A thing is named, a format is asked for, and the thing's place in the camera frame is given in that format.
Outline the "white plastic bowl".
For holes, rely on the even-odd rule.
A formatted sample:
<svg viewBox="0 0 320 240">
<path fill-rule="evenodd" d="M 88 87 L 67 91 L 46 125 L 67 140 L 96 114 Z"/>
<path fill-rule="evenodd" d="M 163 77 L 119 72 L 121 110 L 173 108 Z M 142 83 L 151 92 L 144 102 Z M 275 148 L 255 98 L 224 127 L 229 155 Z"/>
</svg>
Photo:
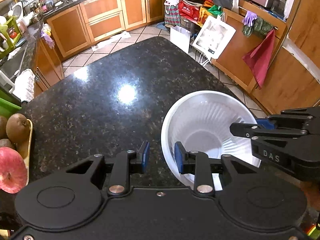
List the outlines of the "white plastic bowl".
<svg viewBox="0 0 320 240">
<path fill-rule="evenodd" d="M 260 166 L 260 159 L 252 155 L 250 140 L 231 134 L 229 127 L 234 122 L 255 124 L 256 120 L 243 103 L 221 92 L 192 92 L 169 109 L 162 125 L 161 147 L 168 167 L 183 185 L 193 187 L 194 175 L 179 173 L 174 157 L 177 141 L 187 151 L 201 151 L 210 158 L 230 154 Z"/>
</svg>

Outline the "red cloth hanging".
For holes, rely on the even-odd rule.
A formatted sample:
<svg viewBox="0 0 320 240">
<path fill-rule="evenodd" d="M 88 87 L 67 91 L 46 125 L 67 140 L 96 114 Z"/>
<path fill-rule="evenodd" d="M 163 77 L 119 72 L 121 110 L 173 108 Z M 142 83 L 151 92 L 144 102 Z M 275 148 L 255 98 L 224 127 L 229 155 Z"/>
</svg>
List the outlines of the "red cloth hanging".
<svg viewBox="0 0 320 240">
<path fill-rule="evenodd" d="M 275 30 L 272 29 L 267 33 L 261 44 L 256 46 L 242 57 L 242 60 L 249 66 L 260 89 L 264 84 L 269 68 L 272 51 L 274 48 L 274 40 Z"/>
</svg>

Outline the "white framed box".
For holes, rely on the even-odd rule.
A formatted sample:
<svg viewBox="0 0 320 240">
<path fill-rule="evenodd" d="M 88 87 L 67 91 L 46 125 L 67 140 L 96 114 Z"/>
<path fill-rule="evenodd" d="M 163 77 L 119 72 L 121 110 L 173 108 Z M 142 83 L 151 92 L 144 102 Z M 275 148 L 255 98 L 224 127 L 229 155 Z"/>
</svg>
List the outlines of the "white framed box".
<svg viewBox="0 0 320 240">
<path fill-rule="evenodd" d="M 235 32 L 236 30 L 227 23 L 208 16 L 192 46 L 208 59 L 217 60 Z"/>
</svg>

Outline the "yellow fruit tray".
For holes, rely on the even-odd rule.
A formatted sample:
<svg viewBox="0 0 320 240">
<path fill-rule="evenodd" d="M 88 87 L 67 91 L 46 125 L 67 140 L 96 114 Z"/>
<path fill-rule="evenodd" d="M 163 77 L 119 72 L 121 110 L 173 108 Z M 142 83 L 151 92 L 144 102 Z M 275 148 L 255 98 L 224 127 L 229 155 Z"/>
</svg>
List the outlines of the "yellow fruit tray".
<svg viewBox="0 0 320 240">
<path fill-rule="evenodd" d="M 30 126 L 30 133 L 29 138 L 25 142 L 23 142 L 21 145 L 17 146 L 18 153 L 21 154 L 25 167 L 27 169 L 27 181 L 25 185 L 28 185 L 29 183 L 29 169 L 30 169 L 30 151 L 31 151 L 31 143 L 32 143 L 32 137 L 33 137 L 33 123 L 30 119 L 27 119 Z"/>
</svg>

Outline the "purple rubber glove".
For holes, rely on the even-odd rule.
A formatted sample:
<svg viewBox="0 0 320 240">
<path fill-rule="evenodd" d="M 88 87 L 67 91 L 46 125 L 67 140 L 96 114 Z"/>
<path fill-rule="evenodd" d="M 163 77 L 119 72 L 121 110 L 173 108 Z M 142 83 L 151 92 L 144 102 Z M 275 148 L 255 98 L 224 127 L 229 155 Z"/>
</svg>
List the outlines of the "purple rubber glove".
<svg viewBox="0 0 320 240">
<path fill-rule="evenodd" d="M 258 18 L 257 14 L 251 11 L 246 12 L 245 18 L 242 20 L 243 24 L 252 27 L 254 25 L 255 20 Z"/>
</svg>

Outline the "red apple right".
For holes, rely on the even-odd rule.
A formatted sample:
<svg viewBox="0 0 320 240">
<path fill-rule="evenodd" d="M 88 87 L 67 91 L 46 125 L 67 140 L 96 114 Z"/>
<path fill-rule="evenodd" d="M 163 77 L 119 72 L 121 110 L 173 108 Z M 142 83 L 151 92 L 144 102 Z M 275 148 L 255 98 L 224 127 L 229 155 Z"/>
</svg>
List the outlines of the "red apple right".
<svg viewBox="0 0 320 240">
<path fill-rule="evenodd" d="M 27 168 L 21 155 L 9 147 L 1 147 L 1 189 L 18 193 L 27 183 Z"/>
</svg>

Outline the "brown kiwi fruit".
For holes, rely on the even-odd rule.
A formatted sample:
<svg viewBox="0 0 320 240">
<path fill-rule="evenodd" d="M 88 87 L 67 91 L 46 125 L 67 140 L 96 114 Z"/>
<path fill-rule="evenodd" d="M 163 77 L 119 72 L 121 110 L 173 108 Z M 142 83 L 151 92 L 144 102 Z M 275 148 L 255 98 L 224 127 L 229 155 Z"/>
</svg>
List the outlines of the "brown kiwi fruit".
<svg viewBox="0 0 320 240">
<path fill-rule="evenodd" d="M 30 134 L 29 121 L 20 113 L 13 114 L 7 121 L 6 133 L 12 143 L 20 144 L 26 141 Z"/>
</svg>

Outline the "red shopping bag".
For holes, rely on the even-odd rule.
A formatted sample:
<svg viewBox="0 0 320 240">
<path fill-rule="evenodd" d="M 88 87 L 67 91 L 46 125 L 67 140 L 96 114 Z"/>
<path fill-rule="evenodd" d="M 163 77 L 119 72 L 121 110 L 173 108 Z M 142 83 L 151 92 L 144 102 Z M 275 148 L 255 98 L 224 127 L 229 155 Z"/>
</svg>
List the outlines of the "red shopping bag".
<svg viewBox="0 0 320 240">
<path fill-rule="evenodd" d="M 184 0 L 180 0 L 178 3 L 178 10 L 181 16 L 186 17 L 190 21 L 197 22 L 199 17 L 200 7 L 189 4 Z"/>
</svg>

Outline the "green cutting board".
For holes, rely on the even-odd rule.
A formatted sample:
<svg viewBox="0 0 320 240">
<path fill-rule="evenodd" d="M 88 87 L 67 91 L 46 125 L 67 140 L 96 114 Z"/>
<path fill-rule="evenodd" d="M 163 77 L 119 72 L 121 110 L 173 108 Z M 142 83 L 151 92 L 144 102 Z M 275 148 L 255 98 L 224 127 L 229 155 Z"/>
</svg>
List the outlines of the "green cutting board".
<svg viewBox="0 0 320 240">
<path fill-rule="evenodd" d="M 10 118 L 21 109 L 21 100 L 1 85 L 0 89 L 0 115 Z"/>
</svg>

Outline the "green dish rack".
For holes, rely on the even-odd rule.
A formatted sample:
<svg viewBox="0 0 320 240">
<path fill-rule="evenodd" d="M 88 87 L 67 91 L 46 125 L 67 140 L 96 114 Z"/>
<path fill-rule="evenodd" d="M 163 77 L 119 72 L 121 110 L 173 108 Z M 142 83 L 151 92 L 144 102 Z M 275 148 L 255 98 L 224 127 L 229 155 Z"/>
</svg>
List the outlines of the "green dish rack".
<svg viewBox="0 0 320 240">
<path fill-rule="evenodd" d="M 17 42 L 22 37 L 21 31 L 16 22 L 16 16 L 6 18 L 1 16 L 1 59 L 6 57 L 10 52 L 16 48 Z"/>
</svg>

